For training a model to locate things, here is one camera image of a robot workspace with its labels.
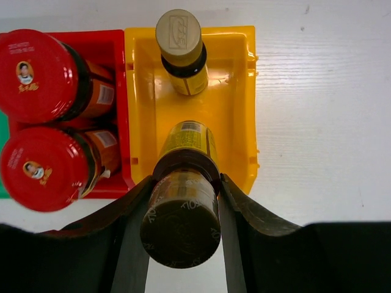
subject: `scratch on table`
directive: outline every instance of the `scratch on table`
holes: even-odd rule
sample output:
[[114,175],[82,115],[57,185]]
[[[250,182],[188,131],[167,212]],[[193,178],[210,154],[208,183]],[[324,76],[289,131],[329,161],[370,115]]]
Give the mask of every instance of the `scratch on table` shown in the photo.
[[359,195],[360,195],[361,206],[364,207],[364,202],[362,201],[361,188],[360,187],[359,187]]

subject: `tabletop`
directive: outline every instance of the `tabletop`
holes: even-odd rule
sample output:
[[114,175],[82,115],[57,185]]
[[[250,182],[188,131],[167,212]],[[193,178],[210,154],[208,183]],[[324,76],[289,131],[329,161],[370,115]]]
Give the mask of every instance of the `tabletop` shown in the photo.
[[[299,225],[391,220],[390,1],[0,2],[2,31],[153,27],[174,8],[191,11],[205,27],[254,25],[261,168],[250,196]],[[109,202],[81,200],[39,214],[1,200],[0,222],[60,229]],[[226,291],[222,247],[188,270],[150,261],[146,292]]]

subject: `embossed logo on cap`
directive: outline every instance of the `embossed logo on cap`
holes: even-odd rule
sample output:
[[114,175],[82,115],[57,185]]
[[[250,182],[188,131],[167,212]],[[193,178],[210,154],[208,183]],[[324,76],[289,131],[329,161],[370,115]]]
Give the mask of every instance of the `embossed logo on cap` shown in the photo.
[[186,49],[188,47],[188,17],[170,16],[170,49]]

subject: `red lid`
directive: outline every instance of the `red lid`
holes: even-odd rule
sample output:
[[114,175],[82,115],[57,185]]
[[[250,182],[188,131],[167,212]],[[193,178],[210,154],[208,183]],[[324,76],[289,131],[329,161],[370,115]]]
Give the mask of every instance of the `red lid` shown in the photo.
[[68,134],[34,127],[18,132],[1,154],[5,189],[29,209],[51,212],[77,199],[89,177],[86,156]]
[[19,29],[0,35],[0,68],[0,109],[15,120],[53,120],[75,100],[76,64],[48,34]]

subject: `yellow bin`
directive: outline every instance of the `yellow bin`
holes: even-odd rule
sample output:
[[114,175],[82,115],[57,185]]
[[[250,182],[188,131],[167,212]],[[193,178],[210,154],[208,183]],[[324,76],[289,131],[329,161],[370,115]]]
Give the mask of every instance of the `yellow bin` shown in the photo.
[[125,29],[131,173],[140,182],[158,162],[169,131],[195,120],[216,141],[220,172],[248,194],[257,177],[255,133],[255,28],[206,27],[208,87],[183,96],[172,87],[155,40],[155,28]]

